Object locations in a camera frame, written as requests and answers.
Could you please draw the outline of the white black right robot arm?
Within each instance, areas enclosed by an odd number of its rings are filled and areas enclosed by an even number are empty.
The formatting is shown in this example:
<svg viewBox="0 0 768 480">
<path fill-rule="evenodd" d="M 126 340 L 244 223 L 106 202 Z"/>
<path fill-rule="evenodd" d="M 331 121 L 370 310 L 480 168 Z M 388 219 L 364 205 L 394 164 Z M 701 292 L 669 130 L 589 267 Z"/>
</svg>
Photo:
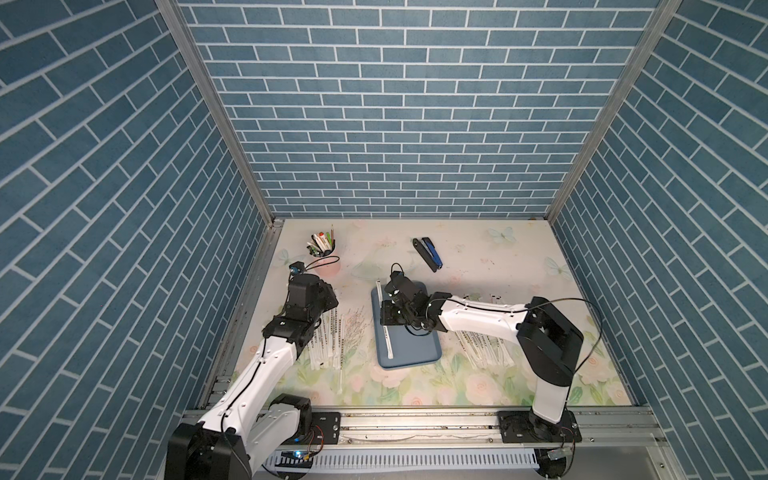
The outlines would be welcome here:
<svg viewBox="0 0 768 480">
<path fill-rule="evenodd" d="M 427 332 L 467 332 L 520 347 L 537 377 L 527 414 L 499 417 L 505 442 L 548 443 L 579 436 L 566 404 L 578 371 L 584 336 L 555 306 L 534 296 L 522 305 L 470 301 L 446 292 L 431 295 L 401 271 L 383 287 L 382 322 Z"/>
</svg>

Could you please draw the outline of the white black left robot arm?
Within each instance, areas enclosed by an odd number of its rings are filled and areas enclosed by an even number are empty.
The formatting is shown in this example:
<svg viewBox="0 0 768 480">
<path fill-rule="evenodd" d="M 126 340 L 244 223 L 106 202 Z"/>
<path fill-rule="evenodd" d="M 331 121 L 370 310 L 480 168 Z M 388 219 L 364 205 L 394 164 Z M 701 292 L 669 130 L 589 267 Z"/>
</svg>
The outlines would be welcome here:
<svg viewBox="0 0 768 480">
<path fill-rule="evenodd" d="M 267 400 L 338 300 L 320 277 L 288 282 L 281 312 L 264 327 L 257 354 L 223 397 L 196 423 L 179 425 L 167 446 L 166 479 L 251 479 L 286 441 L 312 442 L 311 400 L 282 394 Z"/>
</svg>

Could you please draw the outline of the blue storage box tray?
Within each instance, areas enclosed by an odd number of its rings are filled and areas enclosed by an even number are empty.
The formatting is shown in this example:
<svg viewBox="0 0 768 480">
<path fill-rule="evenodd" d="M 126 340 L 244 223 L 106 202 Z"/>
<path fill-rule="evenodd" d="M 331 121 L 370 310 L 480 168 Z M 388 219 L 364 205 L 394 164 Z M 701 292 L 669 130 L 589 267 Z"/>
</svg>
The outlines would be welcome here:
<svg viewBox="0 0 768 480">
<path fill-rule="evenodd" d="M 371 290 L 376 358 L 384 370 L 436 363 L 442 348 L 436 332 L 418 333 L 405 326 L 382 326 L 381 306 L 385 293 L 380 281 Z"/>
</svg>

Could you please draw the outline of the white straws pile left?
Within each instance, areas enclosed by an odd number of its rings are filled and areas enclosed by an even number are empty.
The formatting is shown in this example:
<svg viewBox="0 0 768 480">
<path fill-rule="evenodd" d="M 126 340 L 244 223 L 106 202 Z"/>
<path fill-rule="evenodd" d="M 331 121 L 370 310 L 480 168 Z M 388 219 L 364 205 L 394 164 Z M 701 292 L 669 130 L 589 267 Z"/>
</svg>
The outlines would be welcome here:
<svg viewBox="0 0 768 480">
<path fill-rule="evenodd" d="M 312 371 L 331 371 L 336 377 L 337 391 L 341 392 L 345 368 L 361 350 L 370 320 L 362 308 L 341 313 L 338 308 L 324 313 L 308 346 L 309 366 Z"/>
</svg>

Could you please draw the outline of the white straws pile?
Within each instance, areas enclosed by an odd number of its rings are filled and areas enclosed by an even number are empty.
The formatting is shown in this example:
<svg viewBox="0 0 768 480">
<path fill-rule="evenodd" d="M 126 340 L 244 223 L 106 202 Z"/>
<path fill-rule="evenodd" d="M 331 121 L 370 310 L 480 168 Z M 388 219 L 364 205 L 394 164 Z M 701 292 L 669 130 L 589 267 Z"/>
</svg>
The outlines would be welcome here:
<svg viewBox="0 0 768 480">
<path fill-rule="evenodd" d="M 336 377 L 337 391 L 341 392 L 345 368 L 361 350 L 370 320 L 362 308 L 341 313 L 338 308 L 324 313 L 308 346 L 309 366 L 312 371 L 331 371 Z"/>
<path fill-rule="evenodd" d="M 454 335 L 474 368 L 486 369 L 515 364 L 501 339 L 469 331 L 456 331 Z"/>
</svg>

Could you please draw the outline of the white straws pile right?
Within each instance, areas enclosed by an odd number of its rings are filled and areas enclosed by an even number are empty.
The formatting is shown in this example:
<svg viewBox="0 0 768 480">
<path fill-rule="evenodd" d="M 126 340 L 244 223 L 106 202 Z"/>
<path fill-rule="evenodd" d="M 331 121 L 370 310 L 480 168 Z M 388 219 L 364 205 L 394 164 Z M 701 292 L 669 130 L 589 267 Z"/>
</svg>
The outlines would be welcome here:
<svg viewBox="0 0 768 480">
<path fill-rule="evenodd" d="M 515 364 L 501 339 L 469 331 L 456 331 L 454 335 L 474 368 L 486 369 Z"/>
</svg>

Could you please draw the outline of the pink pen cup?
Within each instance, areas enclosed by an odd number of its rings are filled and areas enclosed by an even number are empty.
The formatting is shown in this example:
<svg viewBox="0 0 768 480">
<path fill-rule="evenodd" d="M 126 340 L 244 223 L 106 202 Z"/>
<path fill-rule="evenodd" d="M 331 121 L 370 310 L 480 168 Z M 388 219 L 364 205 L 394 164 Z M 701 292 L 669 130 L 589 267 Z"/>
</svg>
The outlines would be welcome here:
<svg viewBox="0 0 768 480">
<path fill-rule="evenodd" d="M 322 257 L 313 261 L 307 267 L 310 273 L 316 274 L 324 279 L 330 279 L 337 275 L 341 270 L 341 259 L 336 254 L 335 248 L 328 250 Z"/>
</svg>

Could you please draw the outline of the pens in cup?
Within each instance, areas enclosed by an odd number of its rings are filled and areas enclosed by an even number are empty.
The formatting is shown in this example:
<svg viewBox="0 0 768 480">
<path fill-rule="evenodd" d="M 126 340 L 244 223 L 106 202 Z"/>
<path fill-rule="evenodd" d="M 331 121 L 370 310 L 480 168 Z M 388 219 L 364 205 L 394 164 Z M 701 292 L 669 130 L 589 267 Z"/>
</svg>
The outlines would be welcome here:
<svg viewBox="0 0 768 480">
<path fill-rule="evenodd" d="M 329 257 L 334 253 L 335 249 L 336 242 L 333 229 L 313 233 L 307 242 L 307 250 L 315 258 Z"/>
</svg>

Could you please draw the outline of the blue black stapler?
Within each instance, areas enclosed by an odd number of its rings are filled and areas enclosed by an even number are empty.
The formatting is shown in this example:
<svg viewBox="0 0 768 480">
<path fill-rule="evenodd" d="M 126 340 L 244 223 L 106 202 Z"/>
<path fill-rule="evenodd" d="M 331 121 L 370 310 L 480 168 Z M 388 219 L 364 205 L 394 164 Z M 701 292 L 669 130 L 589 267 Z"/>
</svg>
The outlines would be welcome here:
<svg viewBox="0 0 768 480">
<path fill-rule="evenodd" d="M 429 237 L 413 238 L 412 245 L 432 272 L 443 268 L 443 262 Z"/>
</svg>

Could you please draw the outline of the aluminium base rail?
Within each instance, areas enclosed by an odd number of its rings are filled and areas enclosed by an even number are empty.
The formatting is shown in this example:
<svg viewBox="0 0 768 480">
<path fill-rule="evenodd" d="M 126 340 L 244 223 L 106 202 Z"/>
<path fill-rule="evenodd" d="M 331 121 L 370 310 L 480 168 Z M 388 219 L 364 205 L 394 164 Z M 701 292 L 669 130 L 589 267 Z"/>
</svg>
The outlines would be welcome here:
<svg viewBox="0 0 768 480">
<path fill-rule="evenodd" d="M 294 398 L 256 413 L 252 425 L 233 412 L 194 410 L 172 432 L 167 450 L 200 453 L 216 446 L 243 453 L 278 449 L 525 448 L 556 450 L 658 447 L 665 435 L 647 407 L 570 407 L 556 426 L 533 422 L 526 407 L 309 407 Z"/>
</svg>

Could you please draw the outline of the aluminium corner post left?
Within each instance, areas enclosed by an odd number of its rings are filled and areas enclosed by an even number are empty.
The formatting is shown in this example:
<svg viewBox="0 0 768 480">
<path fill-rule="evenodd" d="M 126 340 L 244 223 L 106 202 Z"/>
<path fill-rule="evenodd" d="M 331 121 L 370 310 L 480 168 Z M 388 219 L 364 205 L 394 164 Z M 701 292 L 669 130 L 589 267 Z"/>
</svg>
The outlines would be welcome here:
<svg viewBox="0 0 768 480">
<path fill-rule="evenodd" d="M 202 55 L 194 41 L 191 30 L 177 1 L 157 0 L 155 2 L 163 21 L 176 43 L 179 52 L 195 82 L 214 123 L 232 156 L 247 190 L 267 228 L 274 223 L 274 215 L 258 186 L 246 153 L 239 141 L 232 122 L 208 72 Z"/>
</svg>

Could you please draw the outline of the aluminium corner post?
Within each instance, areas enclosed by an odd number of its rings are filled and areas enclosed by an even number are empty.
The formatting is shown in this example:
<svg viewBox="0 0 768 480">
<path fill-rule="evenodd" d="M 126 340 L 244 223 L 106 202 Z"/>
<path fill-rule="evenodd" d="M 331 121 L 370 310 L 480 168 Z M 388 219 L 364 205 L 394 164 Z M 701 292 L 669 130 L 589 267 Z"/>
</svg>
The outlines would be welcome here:
<svg viewBox="0 0 768 480">
<path fill-rule="evenodd" d="M 627 62 L 619 75 L 608 99 L 597 115 L 594 125 L 585 137 L 579 153 L 574 157 L 570 170 L 563 179 L 555 198 L 548 207 L 545 219 L 553 226 L 562 212 L 570 195 L 575 190 L 579 179 L 590 164 L 601 141 L 616 118 L 623 103 L 635 85 L 643 67 L 648 62 L 662 34 L 669 26 L 674 14 L 681 5 L 681 0 L 662 0 L 650 15 L 648 23 L 640 36 L 637 45 L 627 58 Z"/>
<path fill-rule="evenodd" d="M 157 0 L 155 2 L 163 21 L 176 43 L 179 52 L 195 82 L 214 123 L 232 156 L 247 190 L 267 228 L 274 223 L 274 215 L 258 186 L 246 153 L 239 141 L 232 122 L 208 72 L 202 55 L 194 41 L 191 30 L 177 1 Z"/>
</svg>

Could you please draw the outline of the aluminium corner post right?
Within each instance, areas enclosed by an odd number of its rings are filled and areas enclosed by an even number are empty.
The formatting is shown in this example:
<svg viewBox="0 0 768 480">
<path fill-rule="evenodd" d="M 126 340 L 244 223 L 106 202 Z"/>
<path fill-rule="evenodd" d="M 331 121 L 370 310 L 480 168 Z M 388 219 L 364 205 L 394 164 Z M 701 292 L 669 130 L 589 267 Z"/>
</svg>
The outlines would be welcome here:
<svg viewBox="0 0 768 480">
<path fill-rule="evenodd" d="M 575 190 L 579 179 L 590 164 L 601 141 L 616 118 L 623 103 L 635 85 L 643 67 L 648 62 L 662 34 L 669 26 L 674 14 L 681 5 L 681 0 L 662 0 L 650 15 L 648 23 L 640 36 L 637 45 L 627 58 L 627 62 L 619 75 L 608 99 L 597 115 L 594 125 L 585 137 L 579 153 L 574 157 L 570 170 L 563 179 L 555 198 L 548 207 L 545 219 L 553 226 L 562 212 L 570 195 Z"/>
</svg>

